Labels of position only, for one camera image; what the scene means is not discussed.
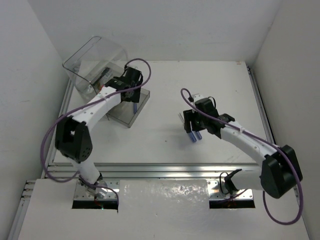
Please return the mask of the black handled adjustable wrench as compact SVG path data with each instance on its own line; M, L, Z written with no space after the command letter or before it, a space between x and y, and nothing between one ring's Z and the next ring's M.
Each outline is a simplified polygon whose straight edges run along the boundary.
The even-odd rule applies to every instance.
M105 85L112 75L113 75L112 70L109 67L106 67L98 76L94 85L100 85L100 86Z

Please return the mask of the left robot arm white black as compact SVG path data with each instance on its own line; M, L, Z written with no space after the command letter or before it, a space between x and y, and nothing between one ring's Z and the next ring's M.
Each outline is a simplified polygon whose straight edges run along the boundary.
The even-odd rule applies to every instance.
M89 159L93 151L90 132L114 107L123 102L138 103L143 83L142 72L126 67L121 76L113 77L99 93L82 109L63 118L56 127L55 148L69 159L79 172L79 179L90 191L105 187L102 174Z

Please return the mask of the clear plastic drawer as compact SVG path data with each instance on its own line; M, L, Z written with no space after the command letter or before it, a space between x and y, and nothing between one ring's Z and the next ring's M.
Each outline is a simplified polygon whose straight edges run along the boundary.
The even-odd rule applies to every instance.
M130 128L138 115L144 108L145 104L150 98L150 91L142 88L138 103L121 102L119 105L113 107L107 114L107 119L112 119L123 126Z

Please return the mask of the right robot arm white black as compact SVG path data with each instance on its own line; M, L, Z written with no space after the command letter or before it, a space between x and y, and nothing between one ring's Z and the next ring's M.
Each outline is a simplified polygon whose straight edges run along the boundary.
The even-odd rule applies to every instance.
M230 115L219 114L215 103L200 94L187 99L193 109L183 111L184 129L187 133L207 130L219 139L231 143L247 154L259 166L260 170L246 173L239 168L224 177L223 186L228 194L233 195L241 188L258 189L279 199L296 185L297 178L303 180L303 175L294 149L288 145L279 147L258 140L256 136L240 129L242 126Z

